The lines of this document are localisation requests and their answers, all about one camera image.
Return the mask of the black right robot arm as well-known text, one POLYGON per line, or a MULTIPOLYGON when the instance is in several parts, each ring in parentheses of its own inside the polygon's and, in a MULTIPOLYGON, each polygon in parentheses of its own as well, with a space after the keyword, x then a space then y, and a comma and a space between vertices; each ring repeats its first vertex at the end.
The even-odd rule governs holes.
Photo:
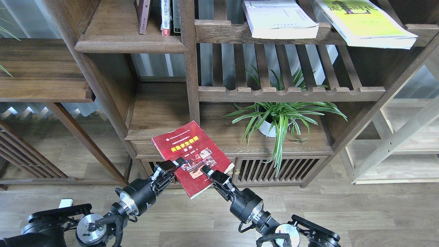
POLYGON ((240 220, 238 231, 244 233, 256 229, 262 237, 257 239, 257 247, 270 242, 274 247, 298 247, 300 234, 309 241, 309 247, 339 247, 338 234, 314 224, 302 217, 292 215, 292 220, 281 224, 268 211, 263 209, 263 200, 251 189, 240 191, 231 178, 219 170, 204 165, 202 172, 211 181, 214 188, 226 200, 231 201, 230 212, 240 220))

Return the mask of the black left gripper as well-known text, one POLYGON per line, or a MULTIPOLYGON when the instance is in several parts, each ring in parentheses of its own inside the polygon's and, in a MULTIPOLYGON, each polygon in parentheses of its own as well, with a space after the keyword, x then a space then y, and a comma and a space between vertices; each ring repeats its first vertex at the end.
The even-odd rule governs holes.
POLYGON ((125 211, 122 215, 141 216, 155 202, 171 183, 178 168, 187 169, 187 161, 179 157, 175 161, 163 161, 155 165, 155 172, 147 179, 136 179, 125 188, 116 188, 119 205, 125 211))

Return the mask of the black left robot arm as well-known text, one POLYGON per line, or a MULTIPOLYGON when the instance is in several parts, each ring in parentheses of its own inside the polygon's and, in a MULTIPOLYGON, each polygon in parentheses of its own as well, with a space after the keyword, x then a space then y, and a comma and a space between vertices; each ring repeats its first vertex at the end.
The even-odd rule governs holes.
POLYGON ((137 222, 171 183, 175 171, 185 160, 163 161, 147 179, 136 179, 125 188, 116 188, 120 201, 110 212, 101 216, 91 213, 91 204, 36 212, 28 217, 29 224, 22 234, 1 239, 2 247, 65 247, 64 232, 75 230, 83 247, 105 247, 115 237, 115 247, 122 242, 123 228, 128 221, 137 222))

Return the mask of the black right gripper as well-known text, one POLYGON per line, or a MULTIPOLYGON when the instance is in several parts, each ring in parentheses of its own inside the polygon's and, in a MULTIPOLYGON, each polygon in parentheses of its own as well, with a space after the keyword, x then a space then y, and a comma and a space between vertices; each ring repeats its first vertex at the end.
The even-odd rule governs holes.
POLYGON ((243 223, 250 221, 257 223, 263 215, 263 200, 251 189, 245 188, 240 191, 231 178, 220 172, 214 171, 210 166, 203 165, 203 174, 210 177, 217 192, 226 200, 232 202, 230 212, 243 223))

